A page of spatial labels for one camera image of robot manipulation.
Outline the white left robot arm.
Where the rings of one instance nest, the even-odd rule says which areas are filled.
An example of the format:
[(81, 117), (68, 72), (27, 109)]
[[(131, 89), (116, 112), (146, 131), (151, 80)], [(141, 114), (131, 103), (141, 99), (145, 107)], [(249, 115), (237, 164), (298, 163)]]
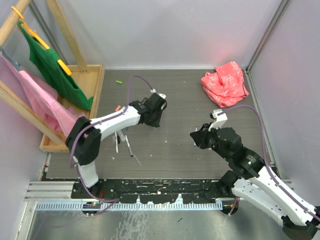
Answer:
[(99, 155), (101, 142), (117, 131), (139, 124), (158, 128), (166, 107), (166, 95), (153, 92), (150, 97), (127, 103), (119, 111), (106, 116), (77, 119), (65, 145), (70, 152), (71, 164), (76, 165), (82, 180), (82, 192), (88, 198), (95, 198), (100, 193), (95, 160)]

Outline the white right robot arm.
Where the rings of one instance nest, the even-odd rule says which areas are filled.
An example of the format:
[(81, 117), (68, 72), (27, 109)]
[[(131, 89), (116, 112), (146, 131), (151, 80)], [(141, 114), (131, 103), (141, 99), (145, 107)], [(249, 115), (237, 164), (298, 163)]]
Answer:
[(291, 240), (311, 240), (319, 231), (320, 208), (299, 197), (262, 157), (245, 147), (231, 127), (210, 129), (205, 123), (190, 133), (200, 149), (211, 149), (229, 170), (218, 181), (220, 193), (251, 203), (274, 219)]

